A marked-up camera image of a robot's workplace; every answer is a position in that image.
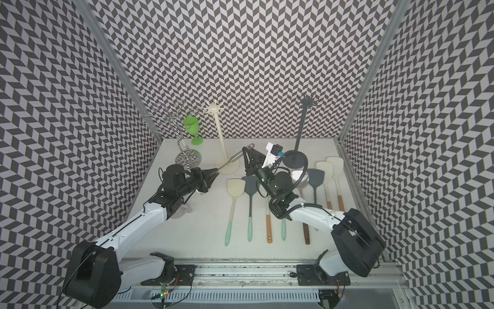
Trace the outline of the grey turner mint handle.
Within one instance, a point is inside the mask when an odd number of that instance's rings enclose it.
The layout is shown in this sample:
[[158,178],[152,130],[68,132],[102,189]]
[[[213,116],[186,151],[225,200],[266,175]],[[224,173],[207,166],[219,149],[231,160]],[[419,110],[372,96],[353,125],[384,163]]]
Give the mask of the grey turner mint handle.
[[251,242],[253,239],[253,220],[252,220],[253,196],[257,192],[257,179],[254,176],[244,176],[242,177],[242,179],[245,181],[244,192],[249,196],[247,238],[248,238],[248,242]]

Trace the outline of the cream spatula cream handle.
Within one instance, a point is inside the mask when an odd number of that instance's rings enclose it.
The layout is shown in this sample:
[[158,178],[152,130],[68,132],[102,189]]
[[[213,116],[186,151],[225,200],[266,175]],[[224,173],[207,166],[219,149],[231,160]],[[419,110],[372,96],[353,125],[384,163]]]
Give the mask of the cream spatula cream handle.
[[241,197],[244,193],[246,182],[242,179],[232,178],[227,181],[226,185],[227,185],[227,193],[232,198],[230,217],[228,220],[228,226],[225,234],[225,246],[227,247],[230,244],[230,238],[232,234],[232,224],[234,219],[235,205],[237,199]]

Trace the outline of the steel spoon brown handle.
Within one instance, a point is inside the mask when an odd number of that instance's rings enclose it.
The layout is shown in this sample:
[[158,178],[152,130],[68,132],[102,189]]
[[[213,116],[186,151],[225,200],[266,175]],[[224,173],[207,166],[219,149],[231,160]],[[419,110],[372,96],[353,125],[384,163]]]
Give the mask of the steel spoon brown handle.
[[[297,185],[298,195],[300,198],[304,198],[303,190],[308,185],[309,175],[307,173],[303,173],[303,170],[294,170],[291,172],[291,177],[293,181],[297,181],[301,179],[301,181]],[[303,232],[304,232],[304,241],[306,245],[310,244],[310,230],[307,224],[303,224]]]

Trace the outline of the white spatula wooden handle rack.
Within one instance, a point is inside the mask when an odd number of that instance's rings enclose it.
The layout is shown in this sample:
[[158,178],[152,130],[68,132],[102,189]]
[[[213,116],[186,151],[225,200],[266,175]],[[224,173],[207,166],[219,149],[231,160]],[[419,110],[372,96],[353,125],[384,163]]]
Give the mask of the white spatula wooden handle rack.
[[266,241],[271,244],[273,242],[272,230],[271,230],[271,216],[270,216],[270,199],[266,198]]

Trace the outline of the grey spatula mint handle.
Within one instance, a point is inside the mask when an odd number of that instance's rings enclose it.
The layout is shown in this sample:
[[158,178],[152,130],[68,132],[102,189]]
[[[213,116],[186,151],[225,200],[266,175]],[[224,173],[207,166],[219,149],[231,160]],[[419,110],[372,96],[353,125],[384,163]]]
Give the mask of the grey spatula mint handle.
[[309,184],[313,188],[314,204],[317,204],[317,188],[324,183],[325,172],[320,169],[308,169]]

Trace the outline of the white spatula mint handle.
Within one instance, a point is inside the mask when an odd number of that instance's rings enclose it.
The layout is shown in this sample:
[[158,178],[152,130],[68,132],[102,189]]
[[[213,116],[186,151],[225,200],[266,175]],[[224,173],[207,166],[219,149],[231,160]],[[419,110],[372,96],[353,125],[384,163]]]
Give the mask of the white spatula mint handle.
[[285,219],[282,219],[281,220],[281,239],[282,239],[283,242],[285,242],[286,237],[287,237],[287,233],[286,233],[286,220]]

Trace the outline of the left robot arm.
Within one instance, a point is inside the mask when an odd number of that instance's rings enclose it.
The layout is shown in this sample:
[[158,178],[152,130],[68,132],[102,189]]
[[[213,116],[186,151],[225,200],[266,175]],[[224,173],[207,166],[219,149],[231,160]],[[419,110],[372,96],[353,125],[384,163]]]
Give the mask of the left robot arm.
[[133,285],[173,281],[177,272],[171,256],[153,252],[139,260],[123,258],[144,236],[185,205],[186,196],[207,193],[218,174],[216,168],[186,170],[180,164],[168,166],[142,211],[98,240],[82,241],[73,249],[62,293],[93,308],[103,308],[117,293]]

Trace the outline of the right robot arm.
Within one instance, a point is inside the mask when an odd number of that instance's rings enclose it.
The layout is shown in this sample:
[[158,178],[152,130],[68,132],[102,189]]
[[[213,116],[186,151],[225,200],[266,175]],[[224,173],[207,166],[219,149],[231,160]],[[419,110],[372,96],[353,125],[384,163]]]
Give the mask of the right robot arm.
[[247,176],[256,177],[270,197],[269,208],[278,219],[299,221],[330,234],[336,246],[317,258],[315,270],[320,278],[335,277],[348,271],[366,278],[379,264],[385,244],[381,236],[356,209],[333,211],[316,203],[309,203],[294,193],[301,183],[300,176],[292,178],[287,172],[276,173],[284,158],[294,152],[283,152],[279,144],[269,143],[262,154],[253,147],[242,149]]

